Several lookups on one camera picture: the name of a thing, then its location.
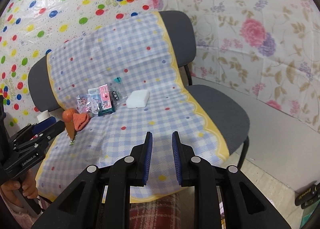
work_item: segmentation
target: floral wallpaper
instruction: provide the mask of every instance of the floral wallpaper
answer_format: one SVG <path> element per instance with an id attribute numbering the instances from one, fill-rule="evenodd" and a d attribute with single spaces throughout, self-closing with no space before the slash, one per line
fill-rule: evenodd
<path id="1" fill-rule="evenodd" d="M 320 133 L 320 13 L 312 0 L 153 0 L 194 27 L 192 75 L 253 96 Z"/>

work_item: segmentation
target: floor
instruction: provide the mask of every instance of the floor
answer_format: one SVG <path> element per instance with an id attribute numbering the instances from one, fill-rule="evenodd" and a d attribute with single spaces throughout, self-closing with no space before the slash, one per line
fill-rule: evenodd
<path id="1" fill-rule="evenodd" d="M 222 165 L 236 165 L 239 154 L 233 153 Z M 286 219 L 292 229 L 299 229 L 303 210 L 294 205 L 295 194 L 292 189 L 264 172 L 248 160 L 244 161 L 241 171 L 255 184 L 255 186 L 271 199 L 279 213 Z M 193 229 L 194 190 L 193 187 L 180 191 L 181 228 Z"/>

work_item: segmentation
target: white sponge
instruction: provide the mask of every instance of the white sponge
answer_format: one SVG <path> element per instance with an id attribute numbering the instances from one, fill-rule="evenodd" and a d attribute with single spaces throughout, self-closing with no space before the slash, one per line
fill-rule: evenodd
<path id="1" fill-rule="evenodd" d="M 146 107 L 150 92 L 148 89 L 135 90 L 126 100 L 127 108 L 142 108 Z"/>

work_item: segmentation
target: pink sleeve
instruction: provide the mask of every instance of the pink sleeve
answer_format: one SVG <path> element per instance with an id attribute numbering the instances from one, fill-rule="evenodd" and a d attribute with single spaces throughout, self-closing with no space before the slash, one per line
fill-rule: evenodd
<path id="1" fill-rule="evenodd" d="M 30 229 L 33 223 L 37 220 L 37 218 L 31 217 L 24 208 L 18 207 L 12 203 L 10 203 L 4 196 L 1 188 L 0 188 L 0 196 L 4 200 L 7 208 L 13 215 L 14 219 L 19 223 L 19 225 L 23 229 Z"/>

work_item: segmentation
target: toilet paper roll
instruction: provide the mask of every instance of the toilet paper roll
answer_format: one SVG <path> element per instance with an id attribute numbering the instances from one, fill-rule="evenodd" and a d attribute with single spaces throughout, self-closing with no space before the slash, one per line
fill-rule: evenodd
<path id="1" fill-rule="evenodd" d="M 38 122 L 40 123 L 43 120 L 48 119 L 49 117 L 50 117 L 49 111 L 48 110 L 43 111 L 37 116 Z"/>

